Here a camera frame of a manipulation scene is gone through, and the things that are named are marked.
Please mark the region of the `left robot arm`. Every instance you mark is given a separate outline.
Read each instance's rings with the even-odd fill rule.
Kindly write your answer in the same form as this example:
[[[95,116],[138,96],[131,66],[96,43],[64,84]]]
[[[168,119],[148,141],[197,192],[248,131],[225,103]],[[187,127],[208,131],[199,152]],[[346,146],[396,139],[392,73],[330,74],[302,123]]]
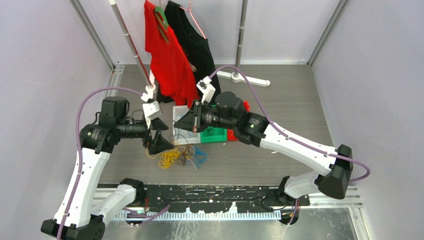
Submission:
[[[141,206],[147,198],[144,183],[125,178],[99,204],[94,195],[102,171],[114,147],[122,139],[141,139],[150,155],[171,150],[162,137],[168,126],[161,120],[160,104],[150,99],[143,104],[143,118],[128,116],[129,101],[109,96],[102,101],[94,123],[78,131],[75,168],[65,197],[53,218],[43,221],[41,232],[60,240],[100,240],[109,222],[126,206]]]

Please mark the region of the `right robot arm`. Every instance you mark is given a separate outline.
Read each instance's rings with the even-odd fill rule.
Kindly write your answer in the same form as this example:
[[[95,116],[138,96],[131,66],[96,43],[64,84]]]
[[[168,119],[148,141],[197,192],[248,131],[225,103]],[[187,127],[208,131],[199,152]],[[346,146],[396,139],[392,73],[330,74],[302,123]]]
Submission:
[[[215,106],[195,100],[174,127],[193,133],[209,127],[230,129],[241,143],[282,153],[312,168],[310,173],[281,180],[276,195],[283,205],[314,193],[338,200],[346,196],[353,170],[353,164],[346,160],[352,156],[350,147],[320,145],[289,132],[265,116],[246,110],[233,92],[220,93]]]

